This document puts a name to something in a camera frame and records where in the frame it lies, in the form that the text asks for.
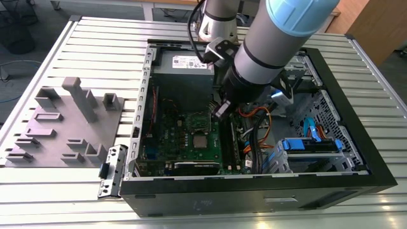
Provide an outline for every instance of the power supply label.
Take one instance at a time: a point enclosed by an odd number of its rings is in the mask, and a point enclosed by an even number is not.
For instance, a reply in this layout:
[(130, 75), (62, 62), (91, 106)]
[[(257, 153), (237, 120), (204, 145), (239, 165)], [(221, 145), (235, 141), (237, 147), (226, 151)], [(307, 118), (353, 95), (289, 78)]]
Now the power supply label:
[(196, 56), (174, 56), (172, 68), (207, 69), (206, 63), (202, 63)]

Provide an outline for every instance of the mesh trash bin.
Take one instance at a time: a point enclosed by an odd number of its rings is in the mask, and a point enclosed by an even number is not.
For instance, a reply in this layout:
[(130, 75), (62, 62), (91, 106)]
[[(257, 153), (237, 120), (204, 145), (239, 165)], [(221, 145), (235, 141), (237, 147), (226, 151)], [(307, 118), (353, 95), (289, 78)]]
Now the mesh trash bin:
[(23, 25), (32, 25), (39, 21), (30, 0), (0, 0), (12, 17), (22, 21)]
[(0, 11), (0, 44), (12, 54), (24, 54), (35, 48), (27, 26), (22, 25), (8, 11)]

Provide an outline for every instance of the aluminum table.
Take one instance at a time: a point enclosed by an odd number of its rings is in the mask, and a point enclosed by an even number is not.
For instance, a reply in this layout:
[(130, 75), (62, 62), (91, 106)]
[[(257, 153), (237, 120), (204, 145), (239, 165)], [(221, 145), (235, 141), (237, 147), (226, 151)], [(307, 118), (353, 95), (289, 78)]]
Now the aluminum table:
[[(42, 86), (60, 94), (64, 77), (82, 78), (95, 96), (126, 98), (116, 144), (127, 144), (147, 39), (188, 40), (183, 23), (82, 17), (70, 21), (0, 130), (0, 157), (26, 128)], [(239, 28), (239, 39), (247, 28)], [(407, 109), (354, 40), (318, 34), (319, 48), (399, 183), (325, 210), (139, 218), (123, 200), (98, 201), (98, 168), (0, 168), (0, 226), (91, 228), (407, 228)]]

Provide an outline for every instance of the wooden cabinet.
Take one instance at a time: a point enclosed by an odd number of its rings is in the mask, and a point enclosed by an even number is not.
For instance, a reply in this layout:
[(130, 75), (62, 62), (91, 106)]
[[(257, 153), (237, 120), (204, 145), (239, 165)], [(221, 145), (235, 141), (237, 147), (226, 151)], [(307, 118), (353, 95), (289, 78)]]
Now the wooden cabinet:
[(341, 0), (327, 32), (351, 34), (375, 65), (407, 39), (407, 0)]

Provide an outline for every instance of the table leg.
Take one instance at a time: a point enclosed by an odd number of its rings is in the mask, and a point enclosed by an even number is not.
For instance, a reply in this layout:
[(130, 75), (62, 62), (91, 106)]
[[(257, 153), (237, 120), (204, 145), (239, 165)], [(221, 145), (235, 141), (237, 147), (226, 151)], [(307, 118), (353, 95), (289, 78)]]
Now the table leg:
[(142, 3), (142, 7), (144, 12), (144, 20), (154, 21), (154, 15), (152, 15), (154, 3), (150, 2)]
[(59, 6), (59, 3), (60, 3), (59, 1), (51, 1), (51, 5), (52, 5), (55, 10), (60, 10), (62, 9), (60, 6)]

